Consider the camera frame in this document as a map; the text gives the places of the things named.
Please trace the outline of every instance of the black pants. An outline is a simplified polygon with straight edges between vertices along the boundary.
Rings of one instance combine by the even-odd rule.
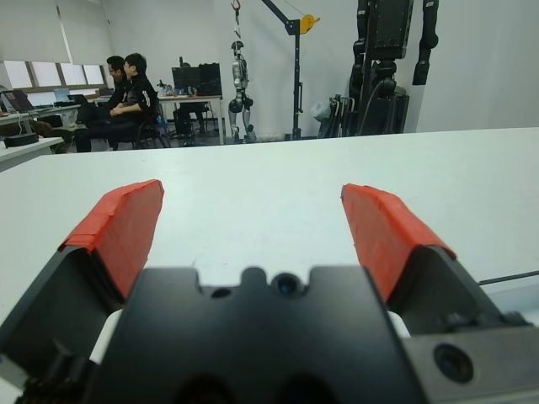
[[[121,116],[106,121],[94,122],[87,129],[75,130],[75,144],[78,153],[92,151],[92,139],[105,139],[111,147],[126,138],[134,137],[140,123]]]
[[[179,115],[181,118],[190,120],[190,114],[191,112],[194,112],[196,115],[196,120],[199,121],[200,129],[204,130],[204,115],[202,115],[202,112],[204,111],[205,103],[186,103],[182,104],[179,107]]]

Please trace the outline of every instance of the man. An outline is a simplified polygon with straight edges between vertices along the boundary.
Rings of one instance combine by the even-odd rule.
[[[124,72],[124,58],[121,56],[111,56],[107,59],[109,65],[109,75],[115,82],[115,91],[104,105],[97,107],[93,103],[85,104],[78,110],[77,122],[85,124],[88,128],[102,126],[110,120],[110,110],[124,101],[129,82]]]
[[[110,111],[116,105],[124,102],[124,97],[129,91],[129,81],[124,71],[124,58],[121,56],[111,56],[107,59],[109,65],[109,74],[115,82],[115,91],[106,104],[107,110]]]
[[[92,151],[92,139],[107,139],[115,149],[118,142],[133,137],[138,126],[156,114],[157,93],[146,77],[144,56],[133,53],[125,58],[124,71],[129,87],[123,102],[109,112],[104,125],[75,132],[77,152]]]

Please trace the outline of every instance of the black jacket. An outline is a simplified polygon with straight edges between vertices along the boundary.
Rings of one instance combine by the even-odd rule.
[[[112,93],[110,100],[107,102],[107,109],[111,110],[116,107],[119,103],[125,102],[125,97],[130,87],[129,80],[124,74],[124,79],[121,82],[115,82],[115,91]]]
[[[125,94],[124,106],[138,104],[142,113],[131,112],[121,115],[124,119],[143,121],[157,116],[157,93],[146,76],[137,75],[131,79]]]

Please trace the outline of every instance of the yellow pulley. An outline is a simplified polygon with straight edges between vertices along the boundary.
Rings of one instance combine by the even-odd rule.
[[[300,22],[300,34],[306,34],[320,19],[315,19],[312,14],[307,14]]]

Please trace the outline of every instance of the table surface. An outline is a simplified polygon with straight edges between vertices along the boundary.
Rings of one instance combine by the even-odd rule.
[[[203,284],[357,264],[345,183],[399,195],[476,280],[536,270],[538,144],[535,128],[38,157],[0,173],[0,322],[103,194],[152,178],[147,268],[195,267]]]
[[[193,95],[170,95],[167,97],[159,97],[159,101],[189,101],[189,100],[198,100],[198,101],[209,101],[212,99],[222,99],[222,95],[202,95],[202,96],[193,96]]]
[[[6,145],[2,141],[0,142],[0,162],[5,162],[10,158],[22,156],[23,154],[42,149],[43,147],[54,146],[62,142],[63,140],[61,137],[49,137],[47,139],[40,139],[40,141],[32,143],[31,145],[6,148]]]
[[[34,109],[30,112],[22,112],[20,114],[10,114],[7,116],[3,116],[0,118],[0,125],[6,125],[11,124],[13,122],[18,122],[19,120],[25,121],[25,120],[31,120],[33,118],[37,118],[40,116],[49,116],[53,114],[58,114],[61,112],[66,112],[72,109],[79,108],[80,105],[69,105],[67,107],[54,107],[54,108],[47,108],[47,109]]]

